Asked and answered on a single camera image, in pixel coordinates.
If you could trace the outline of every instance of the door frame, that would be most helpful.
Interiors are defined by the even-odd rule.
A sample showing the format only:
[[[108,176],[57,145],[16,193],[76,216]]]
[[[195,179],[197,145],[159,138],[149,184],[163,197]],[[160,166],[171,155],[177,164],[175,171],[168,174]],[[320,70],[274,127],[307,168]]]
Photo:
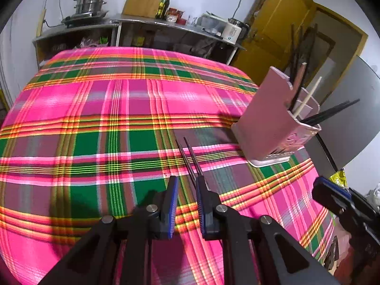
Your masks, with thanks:
[[[362,29],[360,29],[358,26],[354,25],[348,19],[344,18],[343,16],[339,15],[338,13],[335,13],[333,10],[328,9],[327,7],[325,7],[321,4],[318,4],[318,3],[316,3],[316,6],[317,6],[317,11],[320,11],[320,12],[326,14],[327,16],[334,18],[335,20],[339,21],[340,23],[344,24],[345,26],[349,27],[350,29],[354,30],[355,32],[357,32],[361,35],[360,42],[359,42],[358,47],[357,47],[356,51],[354,52],[351,60],[349,61],[346,68],[341,73],[341,76],[338,78],[338,80],[331,87],[330,92],[328,92],[327,95],[321,101],[320,105],[322,105],[324,103],[324,101],[326,101],[326,99],[330,96],[330,94],[335,90],[335,88],[339,85],[343,76],[345,75],[347,70],[350,68],[355,57],[359,56],[361,54],[361,52],[363,51],[364,45],[368,39],[368,34],[366,34]]]

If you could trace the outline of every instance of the white base of holder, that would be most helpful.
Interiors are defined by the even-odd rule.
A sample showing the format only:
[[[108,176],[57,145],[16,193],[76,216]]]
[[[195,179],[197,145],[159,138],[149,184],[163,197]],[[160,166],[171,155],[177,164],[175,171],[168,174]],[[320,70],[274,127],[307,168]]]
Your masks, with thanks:
[[[247,150],[247,147],[244,145],[245,140],[243,139],[239,131],[239,127],[237,126],[236,123],[231,125],[231,130],[234,133],[237,139],[237,142],[239,143],[240,149],[243,151],[244,156],[246,157],[248,163],[251,164],[253,167],[264,167],[264,166],[279,164],[282,162],[287,162],[288,160],[290,160],[290,157],[293,154],[293,152],[286,152],[282,154],[269,155],[262,161],[255,160],[249,157],[249,151]]]

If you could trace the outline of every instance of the chopstick holder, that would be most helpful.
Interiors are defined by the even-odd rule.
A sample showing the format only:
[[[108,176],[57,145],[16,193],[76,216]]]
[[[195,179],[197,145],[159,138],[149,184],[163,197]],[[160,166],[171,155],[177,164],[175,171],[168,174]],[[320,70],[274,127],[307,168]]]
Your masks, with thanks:
[[[289,77],[271,66],[240,119],[231,129],[247,161],[255,166],[267,166],[286,162],[321,128],[300,123],[288,111],[286,101],[294,93]],[[302,89],[299,101],[306,97]],[[310,98],[310,110],[302,113],[308,117],[319,112],[319,104]]]

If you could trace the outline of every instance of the door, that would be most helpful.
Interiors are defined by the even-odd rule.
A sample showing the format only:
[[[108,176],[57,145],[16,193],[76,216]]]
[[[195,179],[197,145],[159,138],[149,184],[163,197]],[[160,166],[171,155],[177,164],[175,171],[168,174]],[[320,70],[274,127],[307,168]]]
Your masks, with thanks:
[[[245,72],[260,85],[270,66],[283,68],[288,59],[291,43],[291,24],[297,40],[299,27],[303,31],[313,20],[316,6],[313,0],[266,0],[243,41],[233,66]]]

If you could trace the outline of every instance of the wooden door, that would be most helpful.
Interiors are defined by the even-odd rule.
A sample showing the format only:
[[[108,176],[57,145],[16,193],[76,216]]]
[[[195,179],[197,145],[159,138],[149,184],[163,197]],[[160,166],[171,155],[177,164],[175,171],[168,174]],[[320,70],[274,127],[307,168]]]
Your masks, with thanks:
[[[299,27],[303,25],[305,31],[315,11],[313,0],[266,0],[242,44],[247,50],[240,50],[233,66],[260,85],[270,66],[281,69],[286,65],[291,24],[298,35]]]

